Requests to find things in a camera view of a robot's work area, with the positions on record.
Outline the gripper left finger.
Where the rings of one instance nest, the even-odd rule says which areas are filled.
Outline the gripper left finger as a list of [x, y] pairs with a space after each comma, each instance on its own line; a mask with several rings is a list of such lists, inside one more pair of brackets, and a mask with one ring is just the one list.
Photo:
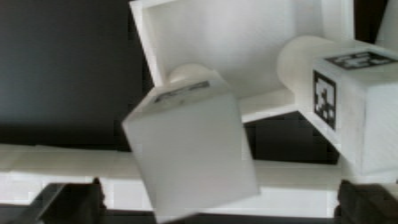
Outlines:
[[50, 183], [23, 213], [23, 224], [100, 224], [101, 183]]

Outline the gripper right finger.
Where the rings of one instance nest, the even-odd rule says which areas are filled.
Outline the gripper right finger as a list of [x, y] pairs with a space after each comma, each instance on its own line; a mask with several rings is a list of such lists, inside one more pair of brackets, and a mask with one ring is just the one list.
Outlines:
[[334, 224], [398, 224], [398, 199], [380, 184], [341, 181]]

